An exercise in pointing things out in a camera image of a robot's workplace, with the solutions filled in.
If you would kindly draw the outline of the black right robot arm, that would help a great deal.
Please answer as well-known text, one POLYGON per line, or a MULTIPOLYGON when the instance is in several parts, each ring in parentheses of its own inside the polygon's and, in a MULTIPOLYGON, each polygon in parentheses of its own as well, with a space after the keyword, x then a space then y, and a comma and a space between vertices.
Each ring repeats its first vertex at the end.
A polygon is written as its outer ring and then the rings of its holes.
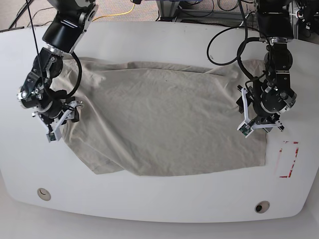
POLYGON ((86 33, 98 5, 94 0, 51 0, 50 4, 57 14, 42 38, 46 45, 37 51, 17 99, 23 108, 36 110, 32 115, 40 120, 48 141, 52 142, 62 137, 60 127, 67 121, 79 121, 77 108, 82 102, 77 101, 74 94, 81 83, 82 66, 74 49, 86 33), (71 92, 54 91, 50 87, 62 71, 64 54, 71 55, 78 66, 77 80, 71 92))

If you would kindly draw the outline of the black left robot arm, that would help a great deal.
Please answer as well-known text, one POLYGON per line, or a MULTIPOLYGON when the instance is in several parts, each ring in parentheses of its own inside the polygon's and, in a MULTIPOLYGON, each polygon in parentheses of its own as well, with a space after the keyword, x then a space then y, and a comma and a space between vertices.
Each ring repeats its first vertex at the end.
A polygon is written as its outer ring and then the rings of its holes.
POLYGON ((293 57, 287 47, 288 42, 294 38, 289 4, 288 0, 255 1, 260 36, 245 38, 239 47, 238 55, 249 42, 267 43, 265 70, 260 77, 254 77, 244 67, 241 59, 237 60, 240 69, 253 84, 251 87, 238 86, 241 98, 237 104, 244 120, 237 129, 245 136, 256 129, 270 132, 277 127, 284 130, 280 115, 289 111, 296 102, 297 94, 292 90, 290 82, 293 57))

